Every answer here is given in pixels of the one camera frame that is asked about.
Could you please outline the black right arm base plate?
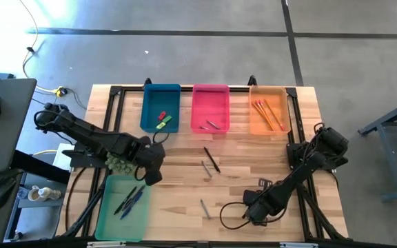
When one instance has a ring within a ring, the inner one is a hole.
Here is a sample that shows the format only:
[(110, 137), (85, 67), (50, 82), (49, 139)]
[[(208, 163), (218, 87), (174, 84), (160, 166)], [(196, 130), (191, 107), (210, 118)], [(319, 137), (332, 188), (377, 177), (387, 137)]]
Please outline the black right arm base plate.
[(287, 144), (286, 147), (291, 169), (304, 165), (311, 169), (333, 170), (348, 162), (348, 159), (344, 157), (346, 151), (347, 147), (334, 149), (321, 141)]

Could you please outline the blue plastic bin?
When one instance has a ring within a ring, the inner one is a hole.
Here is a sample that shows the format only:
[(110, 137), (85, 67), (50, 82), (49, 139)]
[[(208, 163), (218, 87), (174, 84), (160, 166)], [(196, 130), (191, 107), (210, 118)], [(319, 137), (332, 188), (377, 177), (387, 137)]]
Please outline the blue plastic bin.
[(177, 133), (180, 121), (181, 86), (179, 84), (150, 84), (144, 87), (140, 127), (147, 133), (155, 133), (162, 111), (172, 120), (161, 129), (162, 132)]

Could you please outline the black aluminium table frame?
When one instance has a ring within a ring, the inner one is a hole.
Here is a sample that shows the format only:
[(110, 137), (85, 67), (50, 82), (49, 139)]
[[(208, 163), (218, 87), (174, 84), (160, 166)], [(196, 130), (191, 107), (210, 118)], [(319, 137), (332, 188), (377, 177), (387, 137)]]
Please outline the black aluminium table frame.
[[(222, 226), (218, 219), (221, 207), (228, 202), (241, 200), (245, 189), (257, 189), (259, 178), (282, 180), (290, 173), (285, 146), (289, 138), (299, 143), (314, 135), (313, 126), (321, 121), (314, 87), (284, 87), (290, 108), (292, 132), (285, 136), (251, 135), (248, 109), (251, 86), (229, 86), (230, 129), (224, 134), (195, 134), (191, 131), (192, 85), (181, 86), (179, 132), (170, 134), (164, 143), (167, 156), (161, 167), (163, 180), (151, 187), (150, 208), (143, 241), (211, 241), (215, 242), (272, 242), (303, 241), (303, 224), (298, 194), (292, 193), (286, 214), (267, 227), (246, 225), (235, 231)], [(110, 92), (112, 117), (108, 126), (114, 129), (119, 101), (124, 96), (120, 131), (135, 136), (146, 135), (139, 127), (143, 102), (142, 85), (93, 85), (85, 120), (103, 126)], [(207, 147), (218, 163), (221, 174), (206, 158)], [(201, 160), (212, 168), (211, 179)], [(88, 203), (94, 169), (87, 168), (75, 183), (70, 197), (68, 193), (80, 169), (70, 175), (69, 185), (60, 213), (57, 235), (65, 232), (65, 217), (68, 226), (81, 215)], [(336, 231), (348, 238), (347, 227), (340, 196), (334, 177), (318, 170), (312, 176), (318, 206)], [(201, 207), (203, 199), (212, 219), (208, 220)]]

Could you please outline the grey desk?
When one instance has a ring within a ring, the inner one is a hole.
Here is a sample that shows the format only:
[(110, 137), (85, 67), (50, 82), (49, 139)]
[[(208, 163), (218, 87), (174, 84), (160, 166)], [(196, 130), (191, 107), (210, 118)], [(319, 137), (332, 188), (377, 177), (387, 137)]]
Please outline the grey desk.
[(0, 80), (0, 172), (10, 166), (36, 84), (36, 79)]

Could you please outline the cream ceramic object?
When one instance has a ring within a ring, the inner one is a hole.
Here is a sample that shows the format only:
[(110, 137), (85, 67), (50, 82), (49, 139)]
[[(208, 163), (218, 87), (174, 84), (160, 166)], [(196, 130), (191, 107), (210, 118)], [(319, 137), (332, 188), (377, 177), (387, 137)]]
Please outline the cream ceramic object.
[(51, 189), (49, 187), (38, 187), (33, 185), (28, 192), (28, 200), (32, 202), (43, 202), (46, 200), (58, 200), (61, 197), (59, 190)]

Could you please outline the orange plastic bin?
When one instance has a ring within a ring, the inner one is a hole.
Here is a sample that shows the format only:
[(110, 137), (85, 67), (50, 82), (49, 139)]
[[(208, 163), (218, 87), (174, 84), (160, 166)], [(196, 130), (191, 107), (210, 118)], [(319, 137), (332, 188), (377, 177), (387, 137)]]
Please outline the orange plastic bin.
[[(282, 131), (272, 116), (269, 108), (266, 106), (264, 100), (267, 100), (271, 105), (273, 111), (277, 115), (279, 121), (285, 128)], [(252, 105), (252, 102), (262, 101), (265, 109), (272, 121), (274, 131), (272, 131), (269, 125), (265, 122), (263, 117), (257, 112)], [(272, 87), (272, 86), (252, 86), (249, 93), (248, 105), (250, 108), (250, 133), (254, 135), (275, 135), (285, 136), (291, 131), (291, 124), (289, 118), (289, 110), (287, 104), (287, 92), (284, 87)]]

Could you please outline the pink plastic bin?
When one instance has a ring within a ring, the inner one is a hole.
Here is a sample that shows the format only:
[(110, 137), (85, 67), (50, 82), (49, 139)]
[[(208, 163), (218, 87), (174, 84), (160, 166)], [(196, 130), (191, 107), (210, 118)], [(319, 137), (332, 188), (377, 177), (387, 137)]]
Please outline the pink plastic bin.
[[(220, 127), (215, 129), (209, 120)], [(227, 85), (199, 85), (192, 88), (192, 131), (198, 134), (226, 134), (230, 128), (230, 89)]]

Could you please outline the green succulent in patterned pot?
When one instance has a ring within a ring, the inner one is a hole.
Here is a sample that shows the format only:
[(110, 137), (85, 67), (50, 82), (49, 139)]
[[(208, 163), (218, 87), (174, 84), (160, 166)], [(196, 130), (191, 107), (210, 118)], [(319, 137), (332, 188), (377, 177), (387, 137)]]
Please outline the green succulent in patterned pot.
[(105, 164), (114, 173), (130, 175), (134, 172), (136, 168), (136, 165), (134, 163), (115, 157), (109, 152), (107, 153), (106, 157), (107, 160)]

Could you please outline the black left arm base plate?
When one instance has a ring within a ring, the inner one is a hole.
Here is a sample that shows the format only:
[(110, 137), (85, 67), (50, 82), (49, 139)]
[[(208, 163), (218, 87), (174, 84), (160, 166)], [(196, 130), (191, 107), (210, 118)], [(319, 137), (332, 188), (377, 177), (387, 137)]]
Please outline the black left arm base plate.
[(72, 149), (64, 149), (62, 154), (71, 158), (70, 166), (74, 168), (107, 168), (106, 153), (97, 154), (89, 147), (76, 143)]

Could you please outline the white paper sheet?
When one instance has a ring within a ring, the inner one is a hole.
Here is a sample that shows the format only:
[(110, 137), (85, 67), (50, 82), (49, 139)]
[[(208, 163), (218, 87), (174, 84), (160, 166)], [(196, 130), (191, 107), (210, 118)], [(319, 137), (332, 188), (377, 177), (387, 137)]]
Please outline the white paper sheet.
[(64, 150), (73, 150), (74, 146), (71, 144), (60, 143), (57, 152), (54, 157), (53, 165), (60, 169), (66, 170), (68, 172), (72, 172), (73, 169), (70, 166), (71, 158), (66, 156), (63, 151)]

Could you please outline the teal plastic bin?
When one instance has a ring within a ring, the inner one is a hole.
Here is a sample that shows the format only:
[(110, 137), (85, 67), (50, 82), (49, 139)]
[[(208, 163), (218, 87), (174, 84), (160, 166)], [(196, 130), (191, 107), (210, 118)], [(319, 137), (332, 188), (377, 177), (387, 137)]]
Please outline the teal plastic bin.
[[(126, 198), (133, 197), (139, 190), (141, 197), (127, 215), (123, 209), (116, 211)], [(94, 237), (97, 240), (118, 240), (138, 242), (146, 233), (150, 208), (151, 188), (132, 176), (110, 175), (106, 179)]]

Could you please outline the blue pen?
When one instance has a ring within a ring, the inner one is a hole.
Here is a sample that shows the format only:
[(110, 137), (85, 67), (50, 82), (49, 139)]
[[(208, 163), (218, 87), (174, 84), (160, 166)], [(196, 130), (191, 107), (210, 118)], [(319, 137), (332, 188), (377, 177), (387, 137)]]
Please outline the blue pen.
[(132, 210), (133, 206), (139, 201), (140, 197), (142, 196), (142, 192), (138, 193), (134, 199), (131, 201), (131, 203), (125, 208), (125, 211), (123, 212), (122, 216), (120, 219), (124, 219)]

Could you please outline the black pen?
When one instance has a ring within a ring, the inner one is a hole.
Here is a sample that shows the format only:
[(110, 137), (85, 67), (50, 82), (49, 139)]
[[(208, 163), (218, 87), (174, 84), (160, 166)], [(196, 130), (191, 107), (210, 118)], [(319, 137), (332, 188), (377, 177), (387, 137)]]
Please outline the black pen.
[(203, 147), (203, 149), (205, 150), (205, 153), (207, 154), (208, 158), (210, 159), (210, 161), (212, 162), (214, 169), (218, 172), (221, 173), (221, 170), (219, 168), (219, 166), (217, 165), (216, 161), (214, 160), (213, 156), (210, 154), (208, 148)]
[(122, 207), (126, 204), (126, 202), (129, 201), (129, 199), (131, 199), (131, 196), (133, 195), (133, 193), (136, 191), (137, 186), (135, 186), (130, 193), (125, 197), (125, 199), (122, 201), (122, 203), (116, 208), (116, 210), (114, 211), (114, 215), (116, 215), (117, 213), (120, 212), (120, 210), (122, 209)]

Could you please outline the black computer mouse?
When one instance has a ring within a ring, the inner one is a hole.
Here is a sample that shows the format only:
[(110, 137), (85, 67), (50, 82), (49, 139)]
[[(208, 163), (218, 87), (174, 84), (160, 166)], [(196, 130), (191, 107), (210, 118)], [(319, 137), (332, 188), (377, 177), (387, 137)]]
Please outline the black computer mouse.
[(14, 177), (5, 177), (0, 179), (0, 209), (8, 201), (16, 182), (17, 181)]

